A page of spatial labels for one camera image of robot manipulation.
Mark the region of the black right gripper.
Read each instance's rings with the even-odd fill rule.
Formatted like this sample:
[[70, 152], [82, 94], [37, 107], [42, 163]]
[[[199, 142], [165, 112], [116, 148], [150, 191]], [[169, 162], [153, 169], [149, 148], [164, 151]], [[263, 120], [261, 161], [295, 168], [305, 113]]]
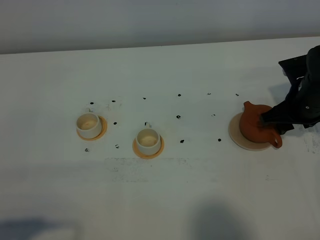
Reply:
[[279, 135], [294, 130], [294, 124], [310, 128], [320, 122], [320, 74], [287, 74], [291, 87], [286, 100], [260, 115], [263, 125], [274, 124]]

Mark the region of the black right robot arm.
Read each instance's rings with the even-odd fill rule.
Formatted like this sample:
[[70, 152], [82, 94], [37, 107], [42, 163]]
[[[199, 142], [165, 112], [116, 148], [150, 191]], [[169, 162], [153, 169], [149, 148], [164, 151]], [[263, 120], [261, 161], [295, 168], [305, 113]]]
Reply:
[[313, 127], [320, 122], [320, 47], [278, 64], [291, 87], [281, 103], [260, 115], [260, 122], [274, 126], [280, 135], [293, 130], [294, 125]]

